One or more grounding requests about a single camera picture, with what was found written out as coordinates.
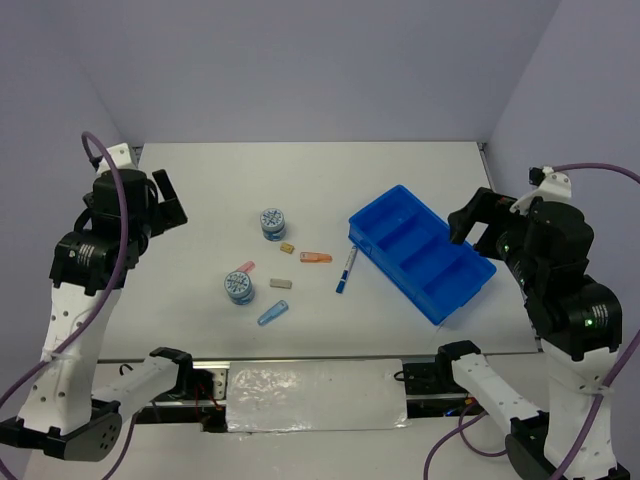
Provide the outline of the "pink translucent clip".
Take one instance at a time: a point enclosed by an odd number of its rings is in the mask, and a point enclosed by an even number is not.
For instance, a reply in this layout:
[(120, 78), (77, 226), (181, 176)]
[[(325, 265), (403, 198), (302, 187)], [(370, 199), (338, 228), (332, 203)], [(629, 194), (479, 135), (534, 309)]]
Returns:
[(255, 269), (255, 263), (253, 261), (247, 261), (243, 263), (241, 266), (239, 266), (237, 268), (237, 271), (243, 272), (243, 273), (250, 273), (254, 269)]

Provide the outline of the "blue patterned jar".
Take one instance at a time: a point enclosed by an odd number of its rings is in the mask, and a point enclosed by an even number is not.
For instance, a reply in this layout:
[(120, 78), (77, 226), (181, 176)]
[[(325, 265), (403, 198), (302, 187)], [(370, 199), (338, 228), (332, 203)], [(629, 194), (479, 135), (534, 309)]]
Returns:
[(263, 236), (269, 241), (281, 241), (286, 235), (284, 213), (278, 208), (268, 208), (260, 214)]
[(223, 285), (228, 297), (236, 305), (246, 305), (254, 299), (253, 283), (246, 272), (236, 270), (229, 273)]

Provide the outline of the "blue white marker pen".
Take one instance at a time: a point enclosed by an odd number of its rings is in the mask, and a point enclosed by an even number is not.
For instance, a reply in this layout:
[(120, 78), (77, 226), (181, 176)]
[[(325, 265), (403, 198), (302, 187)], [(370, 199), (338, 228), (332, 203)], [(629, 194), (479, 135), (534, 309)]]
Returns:
[(350, 252), (349, 252), (349, 256), (346, 260), (346, 263), (344, 265), (340, 280), (338, 282), (338, 285), (336, 287), (336, 292), (338, 294), (342, 294), (344, 292), (346, 283), (348, 281), (349, 275), (351, 273), (351, 270), (353, 268), (354, 262), (355, 262), (355, 258), (357, 256), (358, 253), (358, 247), (356, 245), (354, 245)]

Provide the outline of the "tan small eraser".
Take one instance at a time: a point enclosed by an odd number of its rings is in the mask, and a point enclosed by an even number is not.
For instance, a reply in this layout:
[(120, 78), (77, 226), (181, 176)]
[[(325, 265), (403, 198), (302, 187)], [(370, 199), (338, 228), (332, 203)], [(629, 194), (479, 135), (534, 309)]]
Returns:
[(292, 254), (294, 251), (294, 246), (289, 243), (282, 243), (280, 246), (280, 250), (285, 253)]

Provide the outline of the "grey rectangular eraser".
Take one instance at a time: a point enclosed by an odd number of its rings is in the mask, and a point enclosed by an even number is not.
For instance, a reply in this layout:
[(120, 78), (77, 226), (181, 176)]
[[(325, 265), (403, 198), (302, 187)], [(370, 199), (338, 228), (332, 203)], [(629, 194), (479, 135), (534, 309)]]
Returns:
[(291, 289), (292, 288), (292, 281), (291, 280), (286, 280), (286, 279), (271, 278), (269, 280), (269, 286), (271, 288)]

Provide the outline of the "orange translucent clip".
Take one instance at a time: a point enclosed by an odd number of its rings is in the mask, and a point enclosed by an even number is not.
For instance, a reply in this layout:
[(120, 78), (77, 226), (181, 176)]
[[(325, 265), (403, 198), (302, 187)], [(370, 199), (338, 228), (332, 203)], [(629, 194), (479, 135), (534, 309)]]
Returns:
[(302, 263), (331, 263), (333, 260), (330, 254), (319, 252), (301, 252), (299, 258)]

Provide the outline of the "blue translucent clip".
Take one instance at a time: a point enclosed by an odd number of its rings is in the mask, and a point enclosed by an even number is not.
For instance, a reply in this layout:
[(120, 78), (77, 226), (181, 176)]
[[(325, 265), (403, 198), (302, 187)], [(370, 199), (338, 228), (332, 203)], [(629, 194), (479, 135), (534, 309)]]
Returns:
[(268, 310), (266, 310), (257, 320), (259, 326), (266, 326), (276, 318), (286, 313), (289, 310), (289, 305), (286, 301), (280, 300)]

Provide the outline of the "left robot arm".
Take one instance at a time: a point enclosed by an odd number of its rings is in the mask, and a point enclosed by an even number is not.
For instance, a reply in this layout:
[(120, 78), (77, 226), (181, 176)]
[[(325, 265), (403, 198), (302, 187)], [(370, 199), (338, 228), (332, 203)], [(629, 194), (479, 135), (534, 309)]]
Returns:
[(152, 238), (184, 225), (186, 214), (163, 170), (146, 175), (121, 143), (99, 161), (85, 210), (54, 249), (49, 328), (30, 393), (1, 423), (4, 445), (66, 461), (98, 462), (124, 422), (161, 395), (189, 396), (196, 385), (190, 354), (153, 350), (142, 365), (96, 389), (95, 371), (127, 274)]

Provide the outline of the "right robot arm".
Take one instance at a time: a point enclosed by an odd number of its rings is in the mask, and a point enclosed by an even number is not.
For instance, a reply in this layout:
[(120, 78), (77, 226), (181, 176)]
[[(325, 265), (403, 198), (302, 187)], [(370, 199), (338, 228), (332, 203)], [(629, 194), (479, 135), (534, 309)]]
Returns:
[(611, 436), (611, 386), (635, 352), (622, 341), (622, 307), (587, 272), (592, 227), (571, 203), (568, 166), (530, 171), (531, 190), (513, 198), (480, 188), (448, 217), (461, 244), (474, 225), (482, 257), (502, 261), (518, 284), (546, 358), (549, 406), (524, 399), (470, 341), (440, 347), (435, 380), (463, 388), (504, 433), (523, 479), (626, 479)]

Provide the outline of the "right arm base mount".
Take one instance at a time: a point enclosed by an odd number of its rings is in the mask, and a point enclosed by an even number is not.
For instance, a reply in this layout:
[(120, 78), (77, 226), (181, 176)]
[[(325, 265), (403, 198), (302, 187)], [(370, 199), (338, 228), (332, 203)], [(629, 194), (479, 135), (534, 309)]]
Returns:
[(404, 386), (409, 419), (458, 417), (471, 404), (470, 394), (449, 381), (435, 361), (404, 363), (393, 374)]

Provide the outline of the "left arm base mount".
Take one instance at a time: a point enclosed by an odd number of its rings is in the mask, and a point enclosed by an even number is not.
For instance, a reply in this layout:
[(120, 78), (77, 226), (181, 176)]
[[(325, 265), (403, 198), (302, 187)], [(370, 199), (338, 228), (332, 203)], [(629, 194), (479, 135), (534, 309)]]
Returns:
[(138, 424), (198, 424), (205, 432), (227, 431), (225, 400), (216, 399), (216, 381), (207, 370), (196, 369), (187, 390), (162, 394), (139, 413)]

